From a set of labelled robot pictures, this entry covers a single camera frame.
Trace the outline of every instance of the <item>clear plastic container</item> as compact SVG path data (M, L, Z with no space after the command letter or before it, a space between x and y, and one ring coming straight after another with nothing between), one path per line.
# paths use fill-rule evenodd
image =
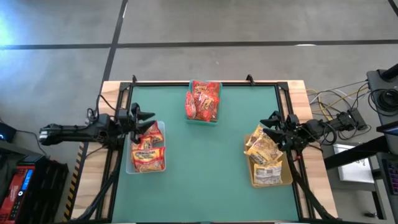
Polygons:
M193 80L189 81L189 87L188 90L192 92L192 84L193 84ZM187 121L187 123L189 124L200 124L200 125L208 125L208 126L216 126L218 123L218 119L219 119L219 114L220 114L220 104L221 104L221 92L223 90L223 83L220 82L220 92L218 93L218 97L220 98L220 102L218 102L218 113L217 113L217 120L216 121L201 121L201 120L196 120L196 119L188 119L187 115L185 115L185 120Z
M163 134L164 140L162 142L158 142L153 147L166 147L166 128L164 125L163 121L157 121L157 126L160 130L160 132ZM127 145L127 156L126 156L126 173L128 174L146 174L150 172L163 172L166 170L166 150L164 153L164 169L163 170L158 170L158 171L149 171L149 172L136 172L136 169L134 168L134 164L131 161L131 140L130 140L130 135L128 138L128 145Z

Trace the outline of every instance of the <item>green mat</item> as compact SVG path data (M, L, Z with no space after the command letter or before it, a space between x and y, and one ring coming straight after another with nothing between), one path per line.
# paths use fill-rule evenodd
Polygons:
M273 86L224 86L217 126L188 124L187 87L134 87L132 102L166 128L166 170L127 174L126 140L113 222L298 220L291 185L255 189L243 137L278 110Z

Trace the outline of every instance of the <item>black stand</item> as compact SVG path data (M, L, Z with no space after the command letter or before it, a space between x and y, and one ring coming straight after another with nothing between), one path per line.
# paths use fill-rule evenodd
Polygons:
M376 155L378 152L389 152L385 136L380 136L364 144L360 144L352 149L327 157L325 161L326 169L350 164L360 159L365 159Z

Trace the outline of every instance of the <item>yellow cable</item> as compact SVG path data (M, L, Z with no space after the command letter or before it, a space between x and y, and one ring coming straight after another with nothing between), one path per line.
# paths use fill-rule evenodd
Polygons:
M316 90L314 90L314 89L306 89L306 90L310 90L310 91L313 91L313 92L315 92L316 94L318 94L318 92L316 91ZM317 96L317 98L318 98L318 102L320 102L319 103L319 108L321 108L321 111L322 111L322 113L323 113L323 115L325 116L325 118L327 119L327 120L332 120L333 118L331 118L330 116L328 116L328 115L326 115L326 113L325 113L325 109L324 109L324 107L322 106L322 102L321 102L321 98L320 98L320 96L318 95Z
M355 91L355 92L352 92L352 93L350 93L350 94L348 94L348 95L346 95L346 96L344 96L344 97L341 97L340 99L334 101L334 102L333 102L332 104L330 104L329 106L323 108L323 110L325 110L325 109L327 109L327 108L329 108L329 107L335 105L336 103L340 102L341 100L343 100L343 99L345 99L345 98L347 98L347 97L349 97L349 96L352 96L352 95L354 95L354 94L357 94L357 93L359 93L359 92L362 92L362 91L364 91L364 90L366 90L366 89L368 89L368 88L367 88L367 87L364 87L364 88L360 89L359 91Z

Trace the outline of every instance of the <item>wooden table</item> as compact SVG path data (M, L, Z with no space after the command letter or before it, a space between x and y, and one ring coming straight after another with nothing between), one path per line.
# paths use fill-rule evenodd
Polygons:
M294 114L298 116L301 123L312 119L312 113L307 98L307 92L305 90L305 85L302 80L259 80L256 82L287 82L289 85L290 99ZM119 87L121 83L121 81L104 82L104 85L102 87L101 94L113 107L116 106L119 95ZM282 104L285 108L284 111L287 111L285 97L282 97ZM106 103L102 99L99 102L99 112L114 115L114 111L108 105L106 105ZM87 150L87 153L89 153L99 147L100 145L97 143L81 143L78 157L76 159L75 170L73 172L70 193L67 201L67 208L64 213L64 221L68 220L69 218L79 217L86 210L87 206L93 201L96 194L100 190L101 181L104 174L103 167L106 160L107 150L101 149L98 152L90 155L90 157L87 157L86 159L81 158L85 150ZM113 152L113 158L116 158L116 153L117 152ZM315 194L317 199L326 208L326 210L334 217L337 217L335 202L333 200L328 176L326 173L325 165L323 163L322 153L317 149L307 147L303 151L303 159L305 161L305 169L307 171L308 183L311 191ZM111 189L108 191L107 196L104 200L102 217L107 216L110 192ZM307 204L301 189L299 190L299 193L300 203L302 204L303 209L303 217L308 217Z

